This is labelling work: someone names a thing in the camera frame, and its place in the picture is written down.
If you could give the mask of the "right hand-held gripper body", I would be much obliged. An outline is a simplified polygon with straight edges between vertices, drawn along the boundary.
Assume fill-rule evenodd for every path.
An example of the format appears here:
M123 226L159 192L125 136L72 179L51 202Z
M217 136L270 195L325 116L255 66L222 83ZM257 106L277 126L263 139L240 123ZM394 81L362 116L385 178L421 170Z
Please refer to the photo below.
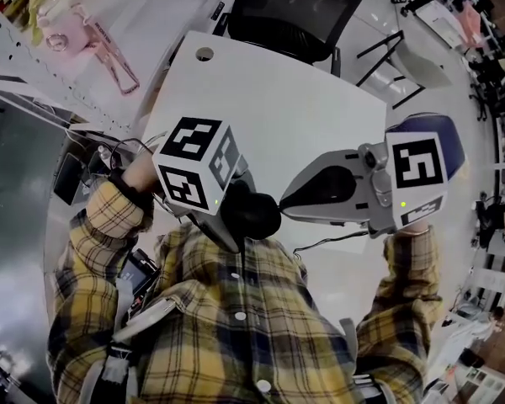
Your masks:
M389 132L376 144L364 143L371 238L393 234L439 212L447 196L447 173L435 132Z

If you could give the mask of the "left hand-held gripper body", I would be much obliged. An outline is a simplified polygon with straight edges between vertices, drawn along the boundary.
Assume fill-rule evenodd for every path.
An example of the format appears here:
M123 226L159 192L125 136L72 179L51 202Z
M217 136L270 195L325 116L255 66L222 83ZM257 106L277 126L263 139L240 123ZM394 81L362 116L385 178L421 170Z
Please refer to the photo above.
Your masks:
M228 123L181 118L151 156L163 203L176 216L216 215L228 188L242 182L254 192L253 176Z

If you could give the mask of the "person's right forearm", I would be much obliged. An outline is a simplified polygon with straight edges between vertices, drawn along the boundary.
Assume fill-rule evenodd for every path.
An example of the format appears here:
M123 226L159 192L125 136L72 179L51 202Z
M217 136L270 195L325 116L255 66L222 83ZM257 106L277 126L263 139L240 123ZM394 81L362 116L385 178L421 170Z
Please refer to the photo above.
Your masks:
M377 292L384 306L415 305L431 327L442 308L440 260L433 227L426 221L407 226L384 240L388 275Z

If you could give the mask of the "person's left forearm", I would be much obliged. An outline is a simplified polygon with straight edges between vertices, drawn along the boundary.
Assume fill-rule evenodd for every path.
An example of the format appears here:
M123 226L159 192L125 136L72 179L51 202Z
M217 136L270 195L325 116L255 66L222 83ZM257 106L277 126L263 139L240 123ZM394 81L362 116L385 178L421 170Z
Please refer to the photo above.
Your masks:
M152 224L153 189L158 179L152 155L145 151L124 170L101 178L87 206L72 220L70 243L81 256L96 248L132 246Z

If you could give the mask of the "blue padded chair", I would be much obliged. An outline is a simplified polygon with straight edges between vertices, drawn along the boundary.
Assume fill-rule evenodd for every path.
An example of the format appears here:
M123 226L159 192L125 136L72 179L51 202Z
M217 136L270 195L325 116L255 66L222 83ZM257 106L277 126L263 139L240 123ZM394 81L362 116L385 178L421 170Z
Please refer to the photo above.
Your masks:
M439 136L445 161L447 178L450 180L465 162L465 152L454 121L438 113L417 113L407 116L401 123L385 130L389 132L435 132Z

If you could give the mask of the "black screen device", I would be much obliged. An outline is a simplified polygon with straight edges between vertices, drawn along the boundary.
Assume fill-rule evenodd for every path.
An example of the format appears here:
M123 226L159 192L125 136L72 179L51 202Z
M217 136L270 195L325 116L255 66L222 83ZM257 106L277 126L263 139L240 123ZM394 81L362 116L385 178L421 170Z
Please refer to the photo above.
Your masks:
M159 268L141 249L129 252L120 278L131 283L133 296L144 295L159 274Z

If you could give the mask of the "dark waste bin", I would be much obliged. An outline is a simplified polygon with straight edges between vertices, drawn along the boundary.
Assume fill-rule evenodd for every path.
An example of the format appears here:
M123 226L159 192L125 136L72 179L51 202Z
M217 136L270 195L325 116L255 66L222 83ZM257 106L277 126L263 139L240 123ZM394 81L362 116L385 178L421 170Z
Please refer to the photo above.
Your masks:
M111 174L111 171L113 169L118 169L122 167L123 162L122 162L122 156L119 152L111 152L112 158L111 158L111 168L108 168L101 160L98 154L98 151L96 151L93 155L92 158L90 159L88 163L88 172L90 174L90 178L94 180L95 178L106 178Z

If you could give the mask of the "beige shell chair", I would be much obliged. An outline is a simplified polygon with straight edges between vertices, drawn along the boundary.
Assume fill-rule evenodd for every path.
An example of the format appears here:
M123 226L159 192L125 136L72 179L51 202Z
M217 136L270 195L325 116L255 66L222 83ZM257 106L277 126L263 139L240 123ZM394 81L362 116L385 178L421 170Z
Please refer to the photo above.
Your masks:
M410 48L402 30L361 51L356 58L360 59L383 46L386 47L386 53L359 79L356 86L361 87L383 63L389 63L400 73L393 82L408 80L417 85L414 92L392 105L393 110L406 104L425 89L446 88L452 84L441 65L420 56Z

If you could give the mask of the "yellow plaid shirt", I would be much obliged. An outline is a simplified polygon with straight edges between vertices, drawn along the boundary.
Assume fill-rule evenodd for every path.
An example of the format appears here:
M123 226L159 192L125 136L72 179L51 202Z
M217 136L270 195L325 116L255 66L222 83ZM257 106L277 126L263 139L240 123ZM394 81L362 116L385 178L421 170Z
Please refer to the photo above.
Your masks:
M60 404L75 404L89 368L105 358L126 254L69 241L54 274L47 360ZM156 247L161 273L149 303L176 307L132 340L144 404L363 404L355 375L388 387L395 404L423 397L433 326L415 305L377 293L357 328L357 353L316 308L306 268L273 239L222 251L186 223Z

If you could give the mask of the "white flat device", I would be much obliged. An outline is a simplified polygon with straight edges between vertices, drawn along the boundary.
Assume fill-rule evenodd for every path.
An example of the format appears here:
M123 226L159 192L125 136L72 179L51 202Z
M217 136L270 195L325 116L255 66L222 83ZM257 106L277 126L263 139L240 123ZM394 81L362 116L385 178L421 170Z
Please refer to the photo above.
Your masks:
M112 339L116 343L126 343L134 336L146 329L155 326L164 317L174 310L176 303L173 300L160 300L137 316L130 319L126 326L116 332Z

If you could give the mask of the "black rectangular pad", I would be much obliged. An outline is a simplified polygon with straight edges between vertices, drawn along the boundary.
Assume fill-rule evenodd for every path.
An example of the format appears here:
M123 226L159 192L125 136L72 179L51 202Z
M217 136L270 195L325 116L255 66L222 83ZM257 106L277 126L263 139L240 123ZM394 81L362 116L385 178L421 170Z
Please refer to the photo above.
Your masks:
M84 164L77 157L68 152L63 158L56 180L53 193L67 205L76 203L77 193L82 190L82 176Z

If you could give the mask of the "white low cart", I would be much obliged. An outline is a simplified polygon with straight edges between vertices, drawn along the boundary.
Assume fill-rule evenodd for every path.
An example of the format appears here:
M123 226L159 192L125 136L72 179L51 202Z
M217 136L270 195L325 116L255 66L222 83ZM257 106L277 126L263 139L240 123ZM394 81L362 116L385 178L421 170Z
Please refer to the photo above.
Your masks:
M460 21L443 4L433 1L415 12L418 19L425 23L451 49L468 49L470 43Z

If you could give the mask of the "black mesh office chair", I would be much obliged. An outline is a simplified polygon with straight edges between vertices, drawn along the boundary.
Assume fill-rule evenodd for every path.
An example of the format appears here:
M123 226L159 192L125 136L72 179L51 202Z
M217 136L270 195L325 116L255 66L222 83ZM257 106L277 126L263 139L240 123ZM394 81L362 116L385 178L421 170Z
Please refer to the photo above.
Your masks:
M341 72L338 40L363 0L235 0L213 34Z

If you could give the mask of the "pink water bottle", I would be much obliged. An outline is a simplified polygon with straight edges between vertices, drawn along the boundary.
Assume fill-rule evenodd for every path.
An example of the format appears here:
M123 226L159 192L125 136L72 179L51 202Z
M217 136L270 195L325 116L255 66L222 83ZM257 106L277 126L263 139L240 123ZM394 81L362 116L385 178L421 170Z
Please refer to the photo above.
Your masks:
M74 57L92 49L122 95L131 95L140 88L138 77L114 39L82 4L44 0L36 12L36 24L45 45L55 53Z

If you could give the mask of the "white metal shelving rack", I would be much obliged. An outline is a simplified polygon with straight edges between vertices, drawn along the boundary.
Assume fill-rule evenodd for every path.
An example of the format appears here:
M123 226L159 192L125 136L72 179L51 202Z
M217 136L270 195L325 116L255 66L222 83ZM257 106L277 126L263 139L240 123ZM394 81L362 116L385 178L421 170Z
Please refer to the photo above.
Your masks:
M140 132L152 91L181 39L190 29L210 29L224 0L73 1L114 39L139 89L122 95L93 50L59 56L45 43L33 45L29 30L0 13L0 99L52 123L57 118L37 102L71 111L84 120L82 130L125 139Z

